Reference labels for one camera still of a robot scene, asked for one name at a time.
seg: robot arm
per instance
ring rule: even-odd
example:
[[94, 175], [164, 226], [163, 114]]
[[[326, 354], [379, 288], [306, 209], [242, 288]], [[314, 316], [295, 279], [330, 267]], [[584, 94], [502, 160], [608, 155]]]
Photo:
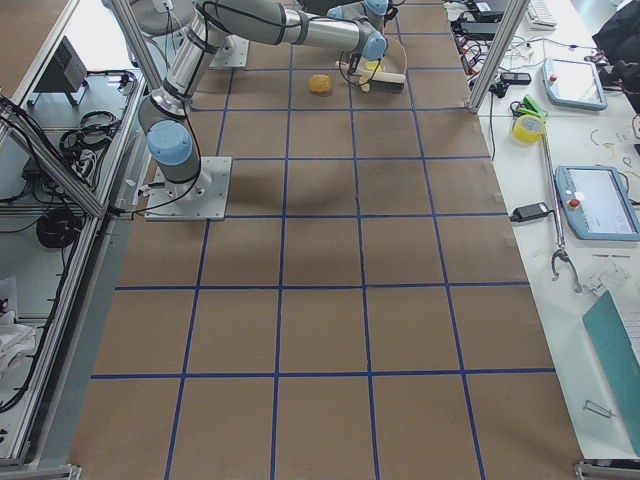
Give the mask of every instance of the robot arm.
[[191, 98], [232, 34], [269, 45], [311, 45], [377, 60], [387, 48], [379, 31], [387, 6], [388, 0], [363, 0], [319, 17], [287, 9], [275, 0], [198, 0], [187, 39], [152, 99], [160, 110], [183, 116], [183, 102]]
[[311, 45], [382, 58], [387, 41], [381, 29], [388, 0], [363, 0], [320, 17], [285, 8], [276, 0], [197, 0], [186, 40], [163, 80], [139, 111], [149, 151], [158, 162], [170, 196], [193, 196], [206, 189], [200, 158], [184, 125], [198, 82], [226, 38], [235, 34], [259, 43]]

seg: brown paper floor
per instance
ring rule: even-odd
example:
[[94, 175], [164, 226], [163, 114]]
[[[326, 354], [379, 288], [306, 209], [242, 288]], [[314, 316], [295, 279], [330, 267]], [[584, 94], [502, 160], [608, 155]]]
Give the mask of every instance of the brown paper floor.
[[207, 74], [192, 121], [234, 157], [228, 218], [136, 220], [71, 454], [87, 479], [573, 478], [442, 5], [389, 31], [400, 95], [309, 47]]

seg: black cable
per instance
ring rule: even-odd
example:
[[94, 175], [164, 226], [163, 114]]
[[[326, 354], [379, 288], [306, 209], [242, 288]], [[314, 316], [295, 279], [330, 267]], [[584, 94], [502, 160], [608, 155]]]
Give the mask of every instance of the black cable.
[[[38, 139], [41, 141], [41, 144], [44, 146], [44, 148], [56, 159], [60, 162], [60, 164], [62, 166], [64, 166], [64, 168], [66, 170], [68, 170], [70, 173], [74, 173], [75, 171], [73, 170], [72, 166], [69, 164], [69, 162], [67, 162], [67, 160], [64, 158], [63, 154], [58, 151], [58, 149], [51, 143], [51, 140], [49, 140], [49, 138], [47, 137], [46, 133], [44, 132], [44, 130], [42, 129], [42, 127], [40, 127], [40, 125], [38, 124], [38, 122], [31, 117], [26, 111], [24, 111], [20, 106], [16, 105], [15, 103], [13, 103], [10, 99], [8, 99], [7, 97], [4, 97], [2, 95], [0, 95], [0, 104], [4, 104], [5, 107], [8, 109], [8, 111], [10, 111], [11, 113], [13, 113], [16, 117], [22, 119], [27, 126], [31, 129], [31, 131], [38, 137]], [[42, 169], [42, 165], [40, 164], [40, 160], [39, 160], [39, 156], [37, 155], [36, 151], [35, 151], [35, 147], [33, 145], [33, 142], [31, 141], [31, 139], [29, 138], [29, 135], [20, 127], [18, 126], [15, 122], [13, 122], [12, 120], [9, 120], [8, 118], [5, 118], [3, 116], [0, 116], [0, 119], [2, 119], [2, 121], [9, 125], [13, 130], [15, 130], [16, 132], [18, 132], [22, 138], [24, 139], [25, 143], [27, 144], [27, 148], [29, 149], [29, 152], [32, 154], [36, 165], [38, 166], [38, 169], [40, 171], [44, 171]], [[81, 181], [82, 183], [85, 183], [88, 185], [88, 182], [80, 177], [76, 177], [79, 179], [79, 181]]]
[[371, 76], [367, 78], [367, 81], [364, 83], [358, 83], [358, 82], [353, 82], [349, 80], [349, 77], [347, 77], [347, 75], [344, 73], [344, 70], [342, 70], [342, 59], [344, 58], [344, 55], [345, 55], [345, 52], [340, 52], [340, 58], [338, 59], [338, 71], [340, 72], [340, 76], [343, 78], [343, 80], [353, 87], [362, 87], [363, 85], [369, 85], [373, 80], [373, 77], [375, 76], [376, 72], [378, 71], [378, 68], [380, 68], [380, 65], [382, 64], [382, 58], [380, 58], [379, 60], [376, 60], [378, 62], [376, 64], [376, 68], [371, 73]]
[[167, 70], [169, 70], [169, 59], [167, 58], [167, 48], [169, 45], [169, 34], [171, 33], [171, 11], [169, 10], [169, 8], [167, 7], [167, 25], [164, 29], [165, 31], [165, 35], [164, 35], [164, 64], [165, 67], [167, 68]]
[[622, 172], [618, 172], [618, 175], [620, 175], [622, 178], [624, 178], [624, 183], [625, 183], [624, 188], [627, 191], [627, 198], [629, 199], [629, 202], [631, 202], [631, 205], [633, 205], [634, 207], [640, 205], [640, 202], [637, 202], [636, 200], [634, 200], [633, 198], [629, 197], [629, 195], [628, 195], [629, 194], [629, 177], [625, 173], [622, 173]]
[[45, 195], [49, 195], [49, 201], [46, 200], [42, 200], [38, 197], [38, 193], [37, 193], [37, 189], [34, 186], [33, 192], [31, 192], [31, 195], [33, 196], [33, 199], [38, 202], [38, 203], [42, 203], [43, 205], [49, 205], [49, 203], [51, 203], [51, 205], [62, 205], [62, 202], [55, 202], [54, 200], [56, 198], [62, 198], [63, 196], [59, 193], [55, 193], [55, 192], [47, 192], [44, 189], [43, 185], [40, 185], [40, 188], [42, 189], [42, 192]]
[[29, 193], [31, 193], [31, 190], [33, 190], [33, 183], [31, 182], [31, 180], [27, 180], [27, 182], [24, 184], [24, 187], [22, 187], [22, 190], [20, 191], [20, 193], [12, 197], [0, 198], [0, 203], [13, 203], [29, 195]]
[[482, 35], [477, 35], [475, 33], [464, 33], [463, 31], [463, 35], [462, 35], [467, 41], [472, 40], [480, 45], [483, 45], [484, 48], [486, 48], [487, 50], [489, 49], [489, 43], [487, 42], [487, 39], [484, 38]]
[[[100, 117], [105, 117], [106, 122], [99, 121]], [[121, 123], [122, 121], [118, 120], [109, 111], [96, 110], [89, 112], [80, 119], [79, 128], [65, 132], [58, 142], [60, 151], [66, 154], [67, 160], [76, 167], [84, 150], [93, 152], [93, 163], [88, 171], [74, 170], [77, 175], [85, 179], [90, 178], [88, 183], [91, 191], [95, 191], [98, 188], [102, 162]]]
[[146, 185], [143, 185], [138, 189], [138, 197], [148, 190], [153, 190], [154, 188], [162, 188], [164, 186], [165, 186], [164, 182], [151, 182]]
[[[169, 14], [169, 30], [171, 31], [171, 46], [173, 47], [173, 58], [175, 59], [176, 55], [178, 54], [178, 51], [176, 50], [176, 39], [174, 37], [174, 33], [175, 30], [173, 28], [173, 14], [171, 13], [171, 10], [169, 10], [167, 8], [167, 13]], [[180, 27], [180, 22], [178, 21], [178, 19], [176, 18], [176, 23], [178, 24], [178, 27]]]
[[520, 115], [522, 115], [518, 109], [522, 107], [522, 102], [519, 101], [515, 101], [515, 102], [511, 102], [511, 104], [509, 104], [509, 110], [511, 110], [511, 115], [513, 115], [514, 117], [519, 117]]
[[[46, 210], [44, 211], [43, 215], [46, 215], [47, 212], [49, 211], [49, 209], [51, 208], [51, 205], [53, 203], [53, 197], [51, 198], [51, 202], [49, 202], [49, 205], [47, 206]], [[29, 230], [31, 227], [33, 227], [36, 223], [38, 223], [40, 221], [42, 217], [38, 217], [36, 218], [33, 222], [31, 222], [29, 225], [26, 225], [24, 227], [21, 228], [17, 228], [16, 230], [0, 230], [0, 234], [2, 233], [20, 233], [20, 232], [24, 232], [25, 230]]]
[[[207, 5], [216, 5], [214, 2], [207, 0], [205, 2], [203, 2], [202, 4], [202, 11], [204, 12], [205, 16], [211, 16], [207, 13]], [[207, 26], [205, 25], [204, 28], [204, 46], [208, 47], [209, 46], [209, 29], [207, 28]], [[191, 87], [193, 86], [193, 82], [196, 79], [196, 76], [198, 74], [198, 70], [200, 70], [200, 65], [202, 65], [202, 60], [204, 59], [204, 49], [200, 50], [200, 58], [198, 58], [198, 62], [196, 63], [196, 68], [193, 70], [193, 75], [191, 76], [191, 78], [189, 79], [189, 83], [187, 84], [187, 88], [184, 90], [185, 94], [189, 93], [189, 90], [191, 90]]]
[[[258, 22], [264, 23], [265, 25], [270, 25], [272, 27], [278, 27], [278, 28], [300, 28], [304, 25], [304, 21], [300, 20], [298, 23], [293, 23], [291, 25], [287, 25], [286, 23], [277, 23], [277, 22], [272, 22], [271, 20], [267, 20], [265, 18], [262, 18], [258, 15], [255, 15], [253, 13], [250, 12], [245, 12], [244, 10], [238, 10], [237, 8], [234, 7], [230, 7], [228, 5], [222, 5], [220, 3], [218, 3], [218, 0], [214, 0], [214, 1], [206, 1], [202, 4], [202, 8], [205, 10], [206, 12], [206, 5], [213, 5], [215, 10], [216, 10], [216, 15], [219, 17], [218, 15], [218, 9], [222, 9], [222, 10], [226, 10], [228, 12], [231, 13], [235, 13], [238, 15], [242, 15], [244, 17], [248, 17], [251, 18], [253, 20], [256, 20]], [[327, 17], [325, 15], [317, 15], [315, 17], [311, 17], [308, 19], [309, 22], [318, 22], [318, 21], [322, 21], [322, 20], [328, 20], [331, 22], [335, 22], [337, 19], [335, 18], [331, 18], [331, 17]], [[341, 22], [347, 22], [347, 23], [357, 23], [355, 20], [347, 20], [347, 19], [339, 19], [339, 21]]]
[[493, 135], [493, 97], [494, 93], [490, 92], [490, 102], [489, 102], [489, 136], [491, 137], [491, 161], [493, 162], [496, 157], [496, 139]]
[[42, 351], [44, 350], [44, 347], [45, 347], [45, 343], [46, 343], [45, 340], [49, 333], [49, 329], [51, 328], [51, 324], [53, 323], [56, 317], [56, 314], [58, 313], [58, 306], [60, 305], [60, 299], [62, 297], [62, 288], [64, 287], [67, 277], [69, 276], [71, 260], [73, 259], [78, 249], [78, 243], [79, 243], [78, 238], [80, 238], [79, 235], [76, 238], [75, 242], [72, 244], [71, 252], [69, 254], [69, 258], [66, 264], [64, 262], [64, 257], [63, 257], [63, 262], [62, 262], [63, 269], [62, 269], [62, 273], [60, 274], [60, 281], [58, 283], [58, 287], [56, 288], [56, 293], [53, 298], [53, 304], [51, 306], [51, 310], [49, 311], [49, 315], [47, 316], [47, 320], [45, 321], [45, 324], [42, 327], [39, 327], [42, 329], [42, 335], [40, 336], [38, 347], [36, 348], [36, 351], [33, 355], [28, 356], [31, 358], [31, 365], [29, 367], [29, 372], [27, 373], [27, 377], [25, 378], [25, 381], [22, 383], [22, 386], [14, 389], [16, 393], [9, 400], [7, 400], [6, 402], [0, 402], [0, 414], [6, 413], [12, 408], [14, 408], [18, 403], [20, 403], [20, 400], [22, 400], [22, 397], [24, 397], [24, 394], [29, 390], [31, 380], [33, 379], [33, 375], [35, 374], [38, 360], [40, 359], [40, 356], [42, 355]]
[[196, 183], [198, 183], [198, 179], [200, 178], [200, 173], [202, 171], [202, 153], [200, 152], [200, 144], [198, 143], [198, 137], [196, 136], [194, 130], [193, 130], [193, 126], [191, 125], [191, 120], [189, 119], [189, 115], [186, 115], [187, 112], [187, 108], [186, 105], [184, 103], [184, 101], [182, 101], [182, 108], [185, 111], [185, 119], [187, 120], [187, 125], [189, 125], [189, 130], [191, 131], [191, 136], [193, 137], [193, 140], [196, 144], [196, 152], [198, 152], [198, 159], [199, 159], [199, 165], [198, 165], [198, 173], [195, 175], [195, 178], [193, 180], [193, 182], [191, 182], [191, 185], [189, 185], [189, 188], [182, 193], [180, 196], [176, 197], [176, 198], [172, 198], [171, 200], [168, 200], [166, 202], [163, 202], [159, 205], [154, 205], [153, 207], [146, 207], [146, 208], [139, 208], [137, 210], [131, 210], [131, 211], [119, 211], [118, 209], [113, 209], [114, 211], [116, 211], [117, 215], [131, 215], [131, 219], [133, 220], [133, 216], [134, 215], [139, 215], [142, 212], [148, 212], [149, 210], [155, 210], [156, 208], [160, 208], [160, 207], [166, 207], [167, 205], [170, 205], [172, 203], [177, 202], [178, 200], [180, 200], [181, 198], [184, 198], [185, 196], [187, 196], [191, 190], [193, 190], [193, 188], [196, 186]]

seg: cable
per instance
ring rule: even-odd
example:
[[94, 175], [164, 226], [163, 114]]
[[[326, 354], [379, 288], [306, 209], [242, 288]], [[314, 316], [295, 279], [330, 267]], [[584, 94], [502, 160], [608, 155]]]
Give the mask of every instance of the cable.
[[[106, 123], [95, 120], [99, 117], [106, 117]], [[78, 129], [69, 130], [60, 138], [58, 143], [60, 151], [66, 155], [76, 175], [84, 179], [91, 178], [88, 183], [92, 191], [98, 187], [102, 161], [120, 124], [121, 121], [111, 112], [98, 110], [84, 115]], [[92, 153], [90, 158], [87, 158], [87, 151]]]
[[76, 241], [82, 222], [66, 203], [42, 215], [36, 224], [36, 236], [45, 248], [64, 248]]
[[[176, 39], [174, 37], [174, 33], [175, 33], [175, 29], [173, 28], [173, 19], [176, 18], [175, 15], [173, 13], [171, 13], [171, 10], [169, 10], [167, 8], [167, 13], [169, 14], [169, 30], [171, 31], [171, 46], [173, 47], [173, 58], [175, 60], [176, 55], [178, 55], [178, 51], [176, 50]], [[180, 22], [178, 22], [178, 27], [181, 29], [182, 25], [180, 25]]]
[[640, 202], [638, 202], [638, 201], [634, 200], [633, 198], [629, 197], [629, 177], [625, 173], [622, 173], [620, 171], [618, 172], [618, 175], [620, 175], [622, 178], [624, 178], [624, 183], [625, 183], [624, 188], [627, 191], [627, 198], [629, 198], [629, 202], [631, 202], [631, 205], [633, 205], [634, 207], [640, 205]]
[[[38, 137], [38, 139], [40, 140], [42, 146], [56, 159], [60, 162], [60, 164], [69, 172], [74, 173], [75, 171], [73, 170], [72, 166], [69, 164], [69, 162], [67, 162], [67, 160], [64, 158], [64, 156], [62, 155], [62, 153], [60, 151], [58, 151], [58, 149], [53, 146], [53, 144], [51, 143], [51, 140], [49, 140], [49, 138], [47, 137], [46, 133], [44, 132], [44, 130], [42, 129], [42, 127], [40, 127], [40, 125], [38, 124], [38, 122], [33, 119], [33, 117], [31, 117], [27, 112], [25, 112], [20, 106], [16, 105], [15, 103], [13, 103], [10, 99], [8, 99], [7, 97], [4, 97], [2, 95], [0, 95], [0, 105], [4, 105], [5, 108], [13, 113], [16, 117], [22, 119], [27, 126], [31, 129], [31, 131]], [[27, 148], [29, 149], [30, 153], [32, 154], [36, 165], [38, 166], [38, 168], [40, 169], [40, 171], [44, 171], [42, 169], [42, 165], [40, 164], [40, 160], [39, 160], [39, 156], [35, 151], [35, 147], [33, 145], [33, 142], [31, 141], [31, 139], [29, 138], [29, 135], [27, 134], [27, 132], [25, 132], [20, 126], [18, 126], [15, 122], [13, 122], [12, 120], [9, 120], [8, 118], [5, 118], [3, 116], [0, 116], [0, 119], [2, 119], [2, 121], [9, 125], [13, 130], [15, 130], [16, 132], [18, 132], [22, 138], [24, 139], [25, 143], [27, 144]], [[86, 179], [80, 178], [80, 177], [76, 177], [79, 179], [79, 181], [81, 181], [82, 183], [88, 185], [88, 182]]]
[[636, 138], [640, 140], [640, 114], [635, 114], [631, 119], [631, 129]]
[[[222, 9], [222, 10], [226, 10], [226, 11], [231, 12], [231, 13], [236, 13], [238, 15], [242, 15], [244, 17], [251, 18], [253, 20], [256, 20], [258, 22], [264, 23], [265, 25], [270, 25], [272, 27], [278, 27], [278, 28], [301, 28], [301, 27], [304, 26], [304, 21], [302, 19], [298, 23], [293, 23], [291, 25], [287, 25], [286, 23], [272, 22], [271, 20], [267, 20], [267, 19], [262, 18], [262, 17], [260, 17], [258, 15], [255, 15], [253, 13], [246, 12], [244, 10], [238, 10], [237, 8], [230, 7], [228, 5], [222, 5], [222, 4], [220, 4], [218, 2], [218, 0], [213, 0], [213, 1], [212, 0], [208, 0], [208, 1], [204, 2], [202, 4], [202, 7], [205, 10], [205, 13], [206, 13], [206, 5], [207, 4], [214, 6], [214, 8], [216, 10], [216, 16], [218, 16], [218, 17], [219, 17], [218, 9]], [[308, 19], [309, 22], [318, 22], [318, 21], [322, 21], [322, 20], [328, 20], [328, 21], [331, 21], [331, 22], [335, 22], [336, 21], [335, 18], [327, 17], [326, 15], [317, 15], [315, 17], [311, 17], [311, 18]], [[354, 23], [354, 24], [358, 23], [355, 20], [347, 20], [347, 19], [340, 19], [339, 21], [347, 22], [347, 23]]]
[[27, 377], [25, 378], [25, 381], [22, 383], [22, 385], [14, 389], [16, 393], [14, 393], [14, 395], [6, 402], [0, 402], [0, 414], [6, 413], [12, 408], [14, 408], [16, 405], [18, 405], [18, 403], [20, 403], [20, 400], [22, 400], [22, 397], [24, 397], [24, 394], [29, 390], [31, 380], [33, 379], [33, 375], [35, 374], [38, 360], [40, 359], [40, 356], [42, 355], [42, 351], [44, 350], [44, 347], [45, 347], [45, 343], [46, 343], [45, 340], [49, 333], [49, 329], [51, 328], [51, 324], [53, 323], [56, 317], [56, 314], [58, 313], [58, 307], [60, 305], [60, 299], [62, 297], [62, 288], [64, 287], [67, 277], [69, 276], [71, 260], [78, 249], [78, 238], [79, 238], [79, 235], [76, 238], [76, 240], [73, 242], [73, 245], [71, 247], [71, 252], [69, 254], [69, 258], [67, 259], [66, 263], [64, 261], [64, 250], [62, 250], [63, 269], [62, 269], [62, 273], [60, 274], [60, 281], [58, 283], [58, 287], [56, 288], [56, 293], [53, 298], [53, 304], [51, 306], [51, 310], [49, 311], [49, 315], [47, 316], [47, 320], [45, 321], [45, 324], [42, 327], [39, 327], [42, 329], [42, 335], [40, 336], [38, 347], [36, 348], [36, 351], [33, 355], [28, 355], [28, 357], [32, 359], [31, 365], [29, 367], [29, 372], [27, 373]]
[[167, 47], [169, 45], [169, 34], [171, 33], [171, 11], [167, 7], [167, 25], [164, 34], [164, 65], [169, 70], [169, 59], [167, 58]]
[[349, 80], [349, 78], [347, 77], [349, 72], [347, 71], [347, 75], [345, 75], [344, 70], [342, 70], [342, 63], [343, 63], [342, 59], [344, 58], [344, 55], [345, 55], [345, 52], [340, 52], [340, 58], [338, 59], [338, 71], [340, 72], [340, 76], [344, 79], [344, 81], [353, 87], [362, 87], [363, 85], [369, 85], [373, 80], [373, 77], [375, 76], [376, 72], [380, 68], [380, 64], [382, 63], [382, 58], [377, 60], [378, 63], [376, 64], [376, 68], [371, 73], [371, 76], [367, 78], [367, 81], [364, 83], [358, 83], [358, 82], [353, 82]]
[[22, 190], [20, 191], [20, 193], [12, 197], [0, 198], [0, 203], [11, 204], [29, 195], [29, 193], [31, 193], [31, 190], [33, 190], [33, 183], [31, 183], [31, 180], [27, 180], [26, 183], [24, 184], [24, 187], [22, 187]]
[[[53, 202], [53, 197], [51, 198], [51, 202], [49, 202], [49, 205], [47, 206], [46, 210], [44, 211], [44, 213], [46, 214], [49, 209], [51, 208]], [[20, 232], [24, 232], [25, 230], [29, 230], [31, 227], [33, 227], [36, 223], [38, 223], [38, 221], [40, 220], [40, 218], [42, 217], [38, 217], [36, 218], [33, 222], [31, 222], [29, 225], [26, 225], [24, 227], [21, 228], [17, 228], [16, 230], [0, 230], [0, 234], [2, 233], [6, 233], [6, 234], [10, 234], [10, 233], [20, 233]]]
[[110, 211], [114, 214], [116, 214], [117, 216], [120, 215], [131, 215], [131, 219], [133, 220], [133, 216], [134, 215], [139, 215], [142, 212], [148, 212], [150, 210], [155, 210], [156, 208], [160, 208], [160, 207], [166, 207], [167, 205], [170, 205], [172, 203], [177, 202], [178, 200], [184, 198], [185, 196], [187, 196], [191, 190], [193, 190], [193, 188], [196, 186], [196, 183], [198, 183], [198, 179], [200, 178], [200, 172], [202, 171], [202, 153], [200, 151], [200, 144], [198, 143], [198, 137], [196, 136], [194, 130], [193, 130], [193, 126], [191, 125], [191, 120], [189, 119], [189, 115], [186, 115], [187, 112], [187, 108], [186, 105], [184, 103], [184, 100], [182, 101], [182, 108], [185, 111], [185, 119], [187, 120], [187, 125], [189, 126], [189, 130], [191, 131], [191, 136], [193, 137], [193, 140], [195, 141], [196, 144], [196, 152], [198, 152], [198, 159], [200, 161], [199, 165], [198, 165], [198, 173], [196, 174], [193, 182], [191, 182], [191, 185], [189, 185], [189, 188], [182, 193], [180, 196], [176, 197], [176, 198], [172, 198], [171, 200], [168, 200], [166, 202], [163, 202], [159, 205], [154, 205], [153, 207], [146, 207], [146, 208], [139, 208], [137, 210], [131, 210], [131, 211], [121, 211], [118, 208], [114, 208], [111, 207]]
[[496, 139], [493, 135], [493, 97], [494, 93], [491, 92], [490, 102], [489, 102], [489, 135], [491, 137], [491, 161], [496, 157]]

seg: roll of yellow tape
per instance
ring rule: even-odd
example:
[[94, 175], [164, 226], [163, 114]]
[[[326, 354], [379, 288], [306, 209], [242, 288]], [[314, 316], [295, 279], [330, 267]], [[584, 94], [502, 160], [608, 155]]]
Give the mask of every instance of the roll of yellow tape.
[[544, 122], [533, 115], [522, 115], [516, 120], [511, 133], [521, 142], [533, 143], [544, 134]]

